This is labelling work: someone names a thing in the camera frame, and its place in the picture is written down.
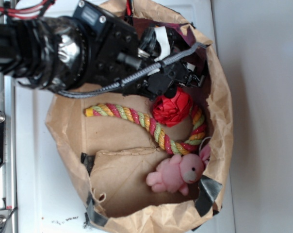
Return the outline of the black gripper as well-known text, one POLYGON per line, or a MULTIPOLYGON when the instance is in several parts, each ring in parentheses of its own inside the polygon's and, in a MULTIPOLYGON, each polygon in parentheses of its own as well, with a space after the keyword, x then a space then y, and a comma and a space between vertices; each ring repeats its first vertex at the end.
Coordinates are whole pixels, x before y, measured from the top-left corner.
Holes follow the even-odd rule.
POLYGON ((82 0, 73 19, 85 39, 85 69, 82 83, 100 88, 73 92, 71 97, 84 99, 108 92, 139 95, 151 100, 177 94, 178 78, 194 70, 185 62, 197 45, 175 51, 180 37, 166 27, 148 27, 141 37, 135 28, 109 11, 82 0))

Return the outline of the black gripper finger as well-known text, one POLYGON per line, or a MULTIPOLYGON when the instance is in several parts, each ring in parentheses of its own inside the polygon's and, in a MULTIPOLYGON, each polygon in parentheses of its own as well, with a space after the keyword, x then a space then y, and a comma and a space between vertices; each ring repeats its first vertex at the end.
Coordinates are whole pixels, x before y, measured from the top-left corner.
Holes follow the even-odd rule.
POLYGON ((188 71, 178 78, 178 85, 184 87, 202 87, 205 81, 205 74, 196 75, 188 71))

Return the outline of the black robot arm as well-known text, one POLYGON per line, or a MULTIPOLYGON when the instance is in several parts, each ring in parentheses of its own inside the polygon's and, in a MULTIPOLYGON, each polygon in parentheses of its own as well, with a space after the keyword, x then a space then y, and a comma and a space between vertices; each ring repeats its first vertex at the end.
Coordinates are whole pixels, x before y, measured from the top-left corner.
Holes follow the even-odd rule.
POLYGON ((86 0, 70 17, 45 17, 52 5, 0 5, 0 74, 21 86, 74 99, 115 92, 154 100, 201 87, 209 73, 206 45, 186 41, 179 25, 152 21, 139 35, 130 0, 123 18, 86 0))

